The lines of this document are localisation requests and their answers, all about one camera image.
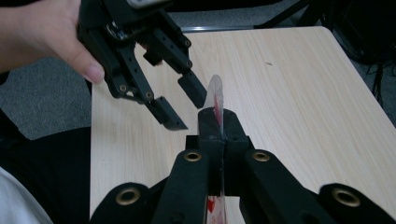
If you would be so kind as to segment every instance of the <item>wooden table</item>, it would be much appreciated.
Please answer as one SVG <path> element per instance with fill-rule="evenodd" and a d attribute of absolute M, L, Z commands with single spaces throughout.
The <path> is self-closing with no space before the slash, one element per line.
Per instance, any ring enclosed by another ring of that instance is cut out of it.
<path fill-rule="evenodd" d="M 273 152 L 318 192 L 349 185 L 396 217 L 396 132 L 332 34 L 321 27 L 188 34 L 192 70 L 207 86 L 221 76 L 224 107 L 235 112 L 256 148 Z M 157 97 L 187 124 L 170 132 L 142 105 L 92 91 L 91 213 L 125 182 L 153 186 L 169 175 L 197 113 L 166 63 L 136 57 Z M 229 223 L 243 223 L 227 198 Z"/>

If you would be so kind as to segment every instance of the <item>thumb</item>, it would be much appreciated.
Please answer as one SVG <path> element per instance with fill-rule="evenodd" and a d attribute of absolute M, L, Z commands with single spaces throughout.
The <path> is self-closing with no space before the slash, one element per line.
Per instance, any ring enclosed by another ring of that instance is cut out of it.
<path fill-rule="evenodd" d="M 105 70 L 99 62 L 76 39 L 69 39 L 68 48 L 58 51 L 59 56 L 73 67 L 76 72 L 94 84 L 99 84 L 105 77 Z"/>

